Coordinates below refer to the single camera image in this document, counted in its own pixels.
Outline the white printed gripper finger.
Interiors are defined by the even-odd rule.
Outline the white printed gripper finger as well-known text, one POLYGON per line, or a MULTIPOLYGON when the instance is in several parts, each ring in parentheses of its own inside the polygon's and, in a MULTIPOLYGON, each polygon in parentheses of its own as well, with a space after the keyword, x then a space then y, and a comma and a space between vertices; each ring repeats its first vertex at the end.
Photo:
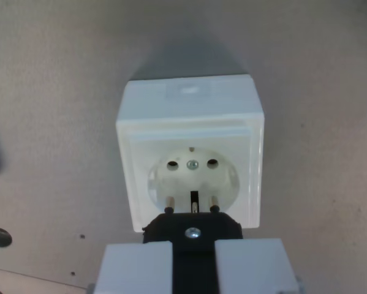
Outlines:
POLYGON ((105 248, 94 293, 172 293, 173 245, 109 244, 105 248))
POLYGON ((299 286, 280 239, 215 242, 221 293, 298 293, 299 286))

